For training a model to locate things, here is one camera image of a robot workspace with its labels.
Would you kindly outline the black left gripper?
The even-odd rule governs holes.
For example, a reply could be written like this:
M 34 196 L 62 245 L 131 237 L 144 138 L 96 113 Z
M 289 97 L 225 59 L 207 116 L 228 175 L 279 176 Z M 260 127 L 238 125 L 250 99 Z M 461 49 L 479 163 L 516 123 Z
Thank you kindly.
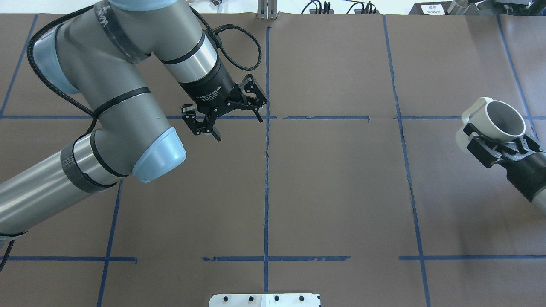
M 215 64 L 200 80 L 179 84 L 196 103 L 181 106 L 183 120 L 196 136 L 210 134 L 220 142 L 221 134 L 214 126 L 217 117 L 233 110 L 250 110 L 263 122 L 261 110 L 269 101 L 252 74 L 236 84 L 224 64 Z M 196 110 L 205 114 L 202 121 L 197 120 Z

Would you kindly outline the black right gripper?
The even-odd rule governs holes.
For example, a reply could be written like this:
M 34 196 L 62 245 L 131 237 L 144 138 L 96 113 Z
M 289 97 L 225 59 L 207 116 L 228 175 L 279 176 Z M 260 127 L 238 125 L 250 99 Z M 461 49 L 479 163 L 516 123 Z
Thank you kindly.
M 462 149 L 474 156 L 484 167 L 503 165 L 509 182 L 529 201 L 545 189 L 546 154 L 537 138 L 523 134 L 512 142 L 517 154 L 504 152 L 509 141 L 501 141 L 483 134 L 474 124 L 462 128 Z

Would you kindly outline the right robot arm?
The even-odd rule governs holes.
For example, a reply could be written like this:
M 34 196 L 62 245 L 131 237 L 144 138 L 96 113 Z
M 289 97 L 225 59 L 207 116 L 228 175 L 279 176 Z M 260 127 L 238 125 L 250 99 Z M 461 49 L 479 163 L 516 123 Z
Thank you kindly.
M 507 180 L 545 214 L 546 153 L 534 136 L 525 133 L 504 142 L 486 136 L 468 123 L 458 129 L 456 141 L 462 151 L 474 156 L 484 167 L 503 167 Z

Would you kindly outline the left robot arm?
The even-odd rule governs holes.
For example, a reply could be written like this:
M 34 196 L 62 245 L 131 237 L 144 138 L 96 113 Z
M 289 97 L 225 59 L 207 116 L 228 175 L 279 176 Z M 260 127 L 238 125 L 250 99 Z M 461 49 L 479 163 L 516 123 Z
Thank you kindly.
M 192 100 L 181 107 L 194 135 L 221 140 L 216 120 L 249 110 L 262 121 L 268 99 L 251 74 L 234 82 L 218 34 L 183 0 L 101 0 L 59 17 L 30 39 L 26 55 L 51 91 L 90 115 L 86 132 L 1 184 L 1 243 L 92 194 L 135 176 L 147 183 L 183 163 L 186 151 L 136 68 L 151 55 Z

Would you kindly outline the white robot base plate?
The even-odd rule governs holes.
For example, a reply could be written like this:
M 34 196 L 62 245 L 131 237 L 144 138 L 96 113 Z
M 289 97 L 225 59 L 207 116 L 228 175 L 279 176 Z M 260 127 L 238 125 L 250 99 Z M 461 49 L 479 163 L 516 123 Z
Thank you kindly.
M 313 293 L 218 294 L 209 307 L 321 307 L 320 295 Z

